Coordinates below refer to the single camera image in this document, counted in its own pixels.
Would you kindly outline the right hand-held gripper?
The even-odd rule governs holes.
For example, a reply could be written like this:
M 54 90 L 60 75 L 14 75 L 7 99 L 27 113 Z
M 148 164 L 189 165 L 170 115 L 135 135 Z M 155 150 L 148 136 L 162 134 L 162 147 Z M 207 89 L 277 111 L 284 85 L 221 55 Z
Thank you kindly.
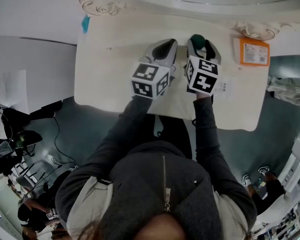
M 185 67 L 187 90 L 192 93 L 213 95 L 219 79 L 219 65 L 222 57 L 208 39 L 205 40 L 205 59 L 198 53 L 202 48 L 203 39 L 201 37 L 191 37 L 187 41 L 188 61 Z

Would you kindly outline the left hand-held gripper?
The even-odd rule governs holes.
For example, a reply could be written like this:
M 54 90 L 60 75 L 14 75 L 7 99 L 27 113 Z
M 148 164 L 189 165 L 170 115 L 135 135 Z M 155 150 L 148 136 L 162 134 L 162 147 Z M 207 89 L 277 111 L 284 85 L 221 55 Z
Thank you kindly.
M 177 49 L 176 39 L 164 39 L 147 47 L 139 62 L 133 64 L 130 82 L 134 95 L 155 100 L 164 94 L 171 83 Z

